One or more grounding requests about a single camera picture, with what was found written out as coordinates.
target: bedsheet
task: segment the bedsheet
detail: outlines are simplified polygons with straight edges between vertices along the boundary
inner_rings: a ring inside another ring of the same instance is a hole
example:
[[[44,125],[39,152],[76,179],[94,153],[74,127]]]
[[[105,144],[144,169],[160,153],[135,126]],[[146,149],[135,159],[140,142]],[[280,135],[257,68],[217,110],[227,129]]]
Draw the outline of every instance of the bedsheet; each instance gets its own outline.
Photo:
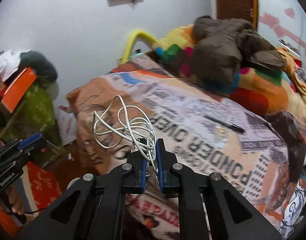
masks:
[[[201,91],[172,76],[146,55],[134,58],[67,95],[78,118],[80,155],[89,156],[101,174],[124,163],[131,148],[128,141],[122,140],[113,149],[103,149],[92,135],[93,111],[100,114],[115,95],[121,95],[125,104],[136,105],[149,116],[157,137],[164,139],[166,150],[174,152],[179,162],[201,174],[222,174],[280,229],[296,185],[289,182],[287,146],[264,119],[231,99]],[[106,118],[115,128],[119,127],[120,107],[116,101]],[[210,121],[204,112],[243,127],[245,134]],[[135,109],[128,112],[130,120],[138,115]],[[106,128],[98,124],[96,130]],[[106,145],[117,141],[112,134],[98,139]],[[127,196],[126,202],[131,203],[128,212],[155,238],[176,239],[177,203],[165,199],[153,184],[148,182],[144,195]]]

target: finger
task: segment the finger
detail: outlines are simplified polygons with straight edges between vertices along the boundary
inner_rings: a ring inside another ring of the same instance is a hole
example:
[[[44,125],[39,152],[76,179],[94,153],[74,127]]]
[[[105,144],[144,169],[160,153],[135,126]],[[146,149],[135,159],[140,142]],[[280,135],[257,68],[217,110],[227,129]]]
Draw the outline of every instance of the finger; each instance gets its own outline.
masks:
[[[14,206],[12,207],[11,210],[12,210],[14,213],[18,213],[18,212],[22,209],[22,206],[23,206],[23,203],[22,203],[21,199],[20,199],[20,198],[17,198],[16,201],[15,201],[15,203],[14,203]]]
[[[18,210],[18,214],[19,214],[19,215],[22,215],[22,214],[24,214],[24,213],[25,213],[25,203],[24,203],[23,200],[21,200],[21,207],[20,207],[20,209]]]
[[[10,192],[8,195],[9,203],[13,205],[17,198],[18,198],[18,194],[17,194],[16,189],[14,187],[10,187]]]

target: metal screw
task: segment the metal screw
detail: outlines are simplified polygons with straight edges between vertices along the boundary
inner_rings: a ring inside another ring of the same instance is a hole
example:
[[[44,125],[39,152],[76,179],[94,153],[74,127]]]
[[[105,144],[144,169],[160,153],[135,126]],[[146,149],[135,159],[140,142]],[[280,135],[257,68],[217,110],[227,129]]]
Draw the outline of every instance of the metal screw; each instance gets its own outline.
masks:
[[[122,165],[122,169],[123,169],[123,170],[128,171],[128,170],[130,170],[131,168],[132,168],[132,165],[131,165],[130,163],[124,163],[124,164]]]
[[[174,164],[173,164],[173,168],[174,168],[175,170],[181,170],[181,169],[183,168],[183,165],[180,164],[180,163],[174,163]]]
[[[214,179],[214,180],[220,180],[221,175],[214,172],[214,173],[211,174],[211,178]]]
[[[90,173],[87,173],[83,176],[83,179],[86,180],[86,181],[90,181],[93,179],[93,174],[90,174]]]

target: red floral cloth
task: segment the red floral cloth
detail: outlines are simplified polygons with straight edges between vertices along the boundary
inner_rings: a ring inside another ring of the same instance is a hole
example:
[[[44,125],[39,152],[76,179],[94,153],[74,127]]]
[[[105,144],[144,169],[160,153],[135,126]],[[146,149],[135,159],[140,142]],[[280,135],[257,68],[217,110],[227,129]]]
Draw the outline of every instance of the red floral cloth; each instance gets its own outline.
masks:
[[[55,176],[32,162],[27,163],[27,170],[37,209],[48,207],[62,194]]]

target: tangled cable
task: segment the tangled cable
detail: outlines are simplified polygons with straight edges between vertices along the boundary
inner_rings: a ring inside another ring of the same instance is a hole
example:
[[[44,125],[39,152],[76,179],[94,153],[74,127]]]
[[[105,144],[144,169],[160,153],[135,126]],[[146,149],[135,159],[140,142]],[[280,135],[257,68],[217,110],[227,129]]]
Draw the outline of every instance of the tangled cable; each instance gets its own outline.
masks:
[[[117,112],[117,119],[118,119],[118,122],[122,125],[122,127],[117,128],[117,129],[111,127],[108,123],[106,123],[103,120],[103,117],[108,112],[108,110],[110,109],[111,105],[113,104],[113,102],[115,101],[116,98],[119,98],[120,102],[122,103],[122,107]],[[129,121],[128,120],[128,114],[127,114],[127,108],[129,108],[129,107],[139,110],[144,115],[144,118],[143,117],[136,117],[136,118],[132,119],[131,121]],[[120,112],[122,110],[124,110],[126,124],[123,124],[123,122],[120,120]],[[98,121],[100,121],[105,127],[107,127],[109,129],[109,131],[101,132],[101,133],[96,132],[96,125],[97,125]],[[141,133],[139,133],[139,132],[137,132],[133,129],[145,130],[149,133],[149,135],[145,136],[145,135],[143,135],[143,134],[141,134]],[[108,108],[104,111],[104,113],[101,116],[99,116],[98,113],[96,111],[94,111],[92,132],[93,132],[93,136],[94,136],[96,142],[105,149],[110,149],[110,148],[116,147],[122,141],[122,139],[125,139],[125,140],[128,140],[128,141],[132,142],[133,146],[135,145],[137,147],[137,149],[143,155],[143,157],[146,160],[151,162],[151,164],[153,166],[153,169],[154,169],[154,172],[157,175],[157,169],[154,165],[154,161],[156,159],[156,149],[155,149],[155,144],[156,144],[156,140],[157,140],[156,139],[156,134],[153,130],[152,123],[149,120],[148,116],[139,107],[137,107],[137,106],[126,106],[124,101],[123,101],[123,98],[121,96],[118,96],[118,95],[115,96],[113,101],[110,103]],[[96,138],[96,136],[106,135],[106,134],[110,134],[110,133],[115,133],[115,134],[117,134],[118,136],[121,137],[118,140],[118,142],[115,143],[113,146],[105,146]],[[134,134],[140,136],[141,138],[145,138],[146,139],[146,144],[140,143],[139,138],[135,138]]]

